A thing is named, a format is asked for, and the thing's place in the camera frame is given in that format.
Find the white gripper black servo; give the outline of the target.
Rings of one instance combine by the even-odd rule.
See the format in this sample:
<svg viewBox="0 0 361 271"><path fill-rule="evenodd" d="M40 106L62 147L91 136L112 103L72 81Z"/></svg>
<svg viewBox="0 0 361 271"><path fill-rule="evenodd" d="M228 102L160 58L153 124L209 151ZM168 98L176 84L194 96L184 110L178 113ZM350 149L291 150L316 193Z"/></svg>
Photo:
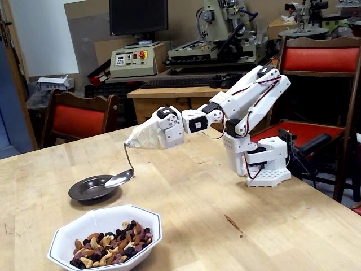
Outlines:
<svg viewBox="0 0 361 271"><path fill-rule="evenodd" d="M168 149L184 143L184 136L168 137L165 132L183 133L181 112L173 106L160 107L153 113L154 118L135 127L126 140L129 148Z"/></svg>

